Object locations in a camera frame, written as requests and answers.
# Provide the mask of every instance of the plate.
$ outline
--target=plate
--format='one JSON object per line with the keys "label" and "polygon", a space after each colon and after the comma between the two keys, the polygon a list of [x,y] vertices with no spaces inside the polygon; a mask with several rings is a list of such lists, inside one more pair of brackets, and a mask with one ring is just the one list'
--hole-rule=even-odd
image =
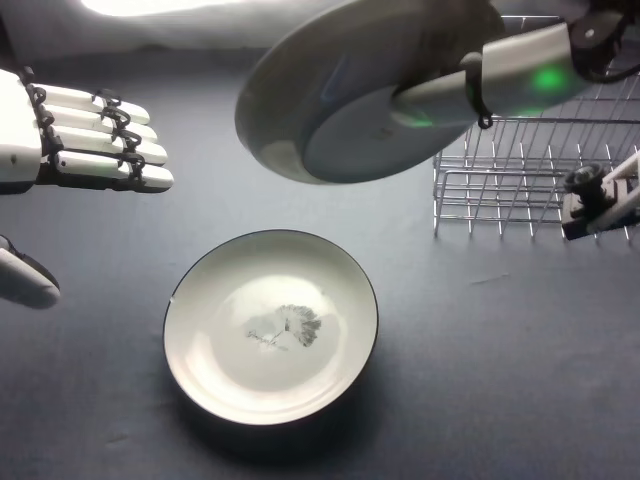
{"label": "plate", "polygon": [[271,230],[225,243],[176,288],[164,348],[182,391],[216,417],[308,417],[360,375],[378,332],[369,279],[340,247]]}
{"label": "plate", "polygon": [[323,13],[259,62],[238,99],[236,129],[270,170],[311,184],[358,183],[424,162],[469,125],[407,127],[393,96],[460,70],[500,37],[487,0],[356,0]]}

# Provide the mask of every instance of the dish rack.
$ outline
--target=dish rack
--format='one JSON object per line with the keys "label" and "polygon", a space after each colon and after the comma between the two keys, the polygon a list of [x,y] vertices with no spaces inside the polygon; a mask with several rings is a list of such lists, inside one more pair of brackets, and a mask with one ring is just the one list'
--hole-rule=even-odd
{"label": "dish rack", "polygon": [[[505,23],[520,22],[522,30],[554,21],[505,17]],[[638,151],[639,80],[597,85],[543,112],[494,117],[488,130],[474,125],[434,157],[434,234],[445,222],[462,221],[470,235],[479,224],[493,224],[500,237],[519,226],[532,239],[550,228],[564,238],[563,177],[585,163],[612,170]],[[622,232],[631,242],[640,238],[638,231]]]}

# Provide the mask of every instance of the gray tabletop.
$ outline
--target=gray tabletop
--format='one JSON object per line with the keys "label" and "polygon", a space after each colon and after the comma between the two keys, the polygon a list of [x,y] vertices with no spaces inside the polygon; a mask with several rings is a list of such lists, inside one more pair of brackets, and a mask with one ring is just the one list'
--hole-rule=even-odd
{"label": "gray tabletop", "polygon": [[[38,188],[0,201],[0,231],[64,299],[0,305],[2,479],[640,478],[640,258],[622,236],[535,243],[445,224],[432,167],[299,185],[238,142],[236,95],[259,54],[140,52],[36,66],[148,108],[176,186],[157,196]],[[265,465],[185,421],[162,351],[187,269],[235,236],[321,235],[367,271],[380,336],[338,448]]]}

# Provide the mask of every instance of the metal wire rack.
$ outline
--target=metal wire rack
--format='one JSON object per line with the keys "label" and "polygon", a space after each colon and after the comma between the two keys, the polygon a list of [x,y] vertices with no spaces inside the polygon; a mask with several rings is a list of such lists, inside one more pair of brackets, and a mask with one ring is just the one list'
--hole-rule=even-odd
{"label": "metal wire rack", "polygon": [[[556,17],[506,17],[521,29]],[[474,126],[434,158],[434,233],[444,221],[491,223],[502,237],[513,225],[531,238],[560,228],[563,177],[584,163],[613,169],[638,151],[639,76],[599,85],[544,112],[494,117],[494,126]],[[638,230],[625,229],[632,241]]]}

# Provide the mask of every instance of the white robotic hand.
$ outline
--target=white robotic hand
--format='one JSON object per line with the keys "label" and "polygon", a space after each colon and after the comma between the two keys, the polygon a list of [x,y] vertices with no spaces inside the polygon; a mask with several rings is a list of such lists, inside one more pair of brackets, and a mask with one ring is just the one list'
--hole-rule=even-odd
{"label": "white robotic hand", "polygon": [[[34,185],[159,193],[173,176],[145,109],[113,92],[95,94],[33,83],[0,70],[0,195]],[[48,308],[60,298],[55,278],[0,235],[0,298]]]}

